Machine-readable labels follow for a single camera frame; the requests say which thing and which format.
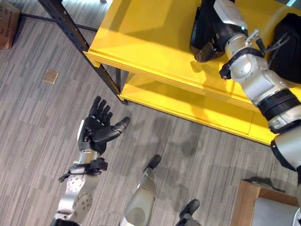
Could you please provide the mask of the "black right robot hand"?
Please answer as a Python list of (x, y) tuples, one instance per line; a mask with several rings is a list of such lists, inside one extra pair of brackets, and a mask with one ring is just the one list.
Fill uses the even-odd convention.
[(190, 38), (190, 50), (200, 63), (225, 53), (228, 40), (243, 33), (247, 24), (233, 0), (202, 0), (197, 8)]

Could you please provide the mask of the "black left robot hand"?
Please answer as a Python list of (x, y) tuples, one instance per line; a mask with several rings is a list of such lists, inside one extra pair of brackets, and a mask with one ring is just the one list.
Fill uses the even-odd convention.
[(116, 124), (111, 124), (111, 107), (105, 99), (97, 96), (91, 106), (88, 117), (79, 129), (78, 147), (80, 151), (93, 150), (100, 155), (106, 150), (107, 143), (119, 137), (128, 127), (131, 119), (124, 117)]

